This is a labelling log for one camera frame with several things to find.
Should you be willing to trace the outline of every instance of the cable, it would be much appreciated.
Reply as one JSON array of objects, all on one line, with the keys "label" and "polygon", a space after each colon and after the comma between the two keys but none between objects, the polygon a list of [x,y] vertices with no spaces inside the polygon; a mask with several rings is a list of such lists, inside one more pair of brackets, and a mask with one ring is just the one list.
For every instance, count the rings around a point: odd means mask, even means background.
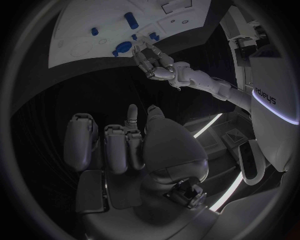
[{"label": "cable", "polygon": [[247,91],[245,91],[245,90],[243,90],[243,89],[241,89],[241,88],[239,88],[239,87],[233,85],[233,84],[230,83],[229,81],[226,81],[226,80],[224,80],[224,79],[218,78],[218,77],[216,77],[216,76],[211,76],[210,78],[211,78],[211,79],[219,79],[219,80],[221,80],[221,81],[224,81],[224,82],[226,82],[226,83],[228,83],[228,84],[234,86],[235,88],[237,88],[237,89],[241,90],[242,92],[244,92],[244,93],[246,93],[246,94],[248,94],[248,95],[251,96],[251,94],[250,94],[249,92],[247,92]]}]

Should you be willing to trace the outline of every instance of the vent grille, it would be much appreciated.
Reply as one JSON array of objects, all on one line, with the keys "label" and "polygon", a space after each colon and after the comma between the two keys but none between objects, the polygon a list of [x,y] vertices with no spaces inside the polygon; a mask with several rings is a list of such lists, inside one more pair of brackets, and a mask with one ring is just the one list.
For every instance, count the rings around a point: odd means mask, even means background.
[{"label": "vent grille", "polygon": [[245,138],[244,134],[242,134],[236,128],[231,131],[226,132],[226,134],[234,143],[241,141],[242,139]]}]

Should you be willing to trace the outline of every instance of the led light strip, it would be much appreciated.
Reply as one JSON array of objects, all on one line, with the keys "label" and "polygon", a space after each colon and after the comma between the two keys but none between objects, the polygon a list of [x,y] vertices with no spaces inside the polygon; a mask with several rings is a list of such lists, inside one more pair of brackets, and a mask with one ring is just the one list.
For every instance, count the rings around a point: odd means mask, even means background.
[{"label": "led light strip", "polygon": [[280,115],[278,112],[276,112],[275,110],[273,110],[272,108],[270,108],[268,105],[266,105],[265,103],[263,103],[257,96],[256,94],[254,93],[254,90],[252,91],[252,95],[253,97],[261,104],[263,105],[264,107],[266,107],[267,109],[269,109],[272,113],[274,113],[275,115],[277,115],[278,117],[280,117],[281,119],[287,121],[288,123],[290,124],[294,124],[294,125],[299,125],[299,122],[298,121],[293,121],[293,120],[290,120],[282,115]]},{"label": "led light strip", "polygon": [[228,188],[228,190],[223,194],[223,196],[214,204],[212,205],[209,210],[215,212],[217,211],[234,193],[237,187],[240,185],[241,181],[243,180],[242,172],[239,173],[237,178],[234,180],[233,184]]},{"label": "led light strip", "polygon": [[204,128],[202,128],[199,132],[197,132],[193,137],[196,139],[198,138],[206,129],[208,129],[223,113],[218,114],[215,116]]}]

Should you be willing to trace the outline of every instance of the robotic arm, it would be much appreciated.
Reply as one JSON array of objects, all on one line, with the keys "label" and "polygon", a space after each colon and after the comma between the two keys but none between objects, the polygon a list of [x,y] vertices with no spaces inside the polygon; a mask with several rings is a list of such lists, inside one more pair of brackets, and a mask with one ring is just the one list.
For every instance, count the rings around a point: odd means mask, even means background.
[{"label": "robotic arm", "polygon": [[251,114],[251,96],[243,91],[232,88],[226,81],[214,80],[207,73],[200,70],[193,70],[187,62],[175,62],[173,58],[163,53],[157,47],[146,43],[147,48],[151,49],[159,57],[158,62],[147,59],[140,48],[135,46],[132,50],[133,58],[147,78],[159,81],[168,81],[172,87],[180,90],[180,87],[190,87],[211,93],[215,98],[222,101],[229,101]]}]

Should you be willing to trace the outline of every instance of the control panel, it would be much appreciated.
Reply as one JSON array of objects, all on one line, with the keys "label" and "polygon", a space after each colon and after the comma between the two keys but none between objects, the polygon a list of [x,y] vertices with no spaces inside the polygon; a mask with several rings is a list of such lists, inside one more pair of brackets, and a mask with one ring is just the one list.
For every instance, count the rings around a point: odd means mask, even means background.
[{"label": "control panel", "polygon": [[203,27],[211,0],[73,0],[61,11],[48,67],[72,61],[132,57],[131,50]]}]

